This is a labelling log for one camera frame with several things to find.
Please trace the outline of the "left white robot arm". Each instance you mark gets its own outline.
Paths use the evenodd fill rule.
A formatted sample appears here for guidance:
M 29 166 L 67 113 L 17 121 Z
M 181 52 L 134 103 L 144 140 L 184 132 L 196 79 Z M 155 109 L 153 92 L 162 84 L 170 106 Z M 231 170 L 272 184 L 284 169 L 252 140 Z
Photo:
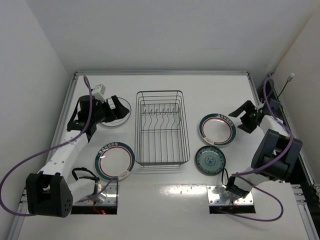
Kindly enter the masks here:
M 79 153 L 90 142 L 100 123 L 110 123 L 124 119 L 130 114 L 117 96 L 111 97 L 114 107 L 110 107 L 103 97 L 81 96 L 67 123 L 64 142 L 50 160 L 39 170 L 31 173 L 25 181 L 28 212 L 35 216 L 67 217 L 73 204 L 95 201 L 103 192 L 98 188 L 99 177 L 78 177 L 76 171 L 87 168 L 73 168 Z

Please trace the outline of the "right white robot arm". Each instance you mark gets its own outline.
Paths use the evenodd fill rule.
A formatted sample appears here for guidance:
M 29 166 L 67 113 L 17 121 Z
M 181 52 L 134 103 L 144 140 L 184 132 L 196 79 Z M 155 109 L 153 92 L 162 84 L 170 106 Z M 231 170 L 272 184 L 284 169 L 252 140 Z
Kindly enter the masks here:
M 301 140 L 293 137 L 290 129 L 276 117 L 280 102 L 272 100 L 255 106 L 250 100 L 229 114 L 240 117 L 239 129 L 251 134 L 260 128 L 264 137 L 253 155 L 250 166 L 242 172 L 232 174 L 227 181 L 225 191 L 235 199 L 245 198 L 253 187 L 264 182 L 288 180 L 294 170 L 298 155 L 303 146 Z

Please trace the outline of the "small blue patterned plate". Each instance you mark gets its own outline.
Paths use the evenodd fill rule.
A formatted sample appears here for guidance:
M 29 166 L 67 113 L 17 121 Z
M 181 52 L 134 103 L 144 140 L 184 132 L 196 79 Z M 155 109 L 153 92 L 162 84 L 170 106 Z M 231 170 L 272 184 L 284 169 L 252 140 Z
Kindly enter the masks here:
M 219 148 L 205 145 L 196 152 L 195 164 L 203 174 L 215 176 L 225 169 L 226 157 Z

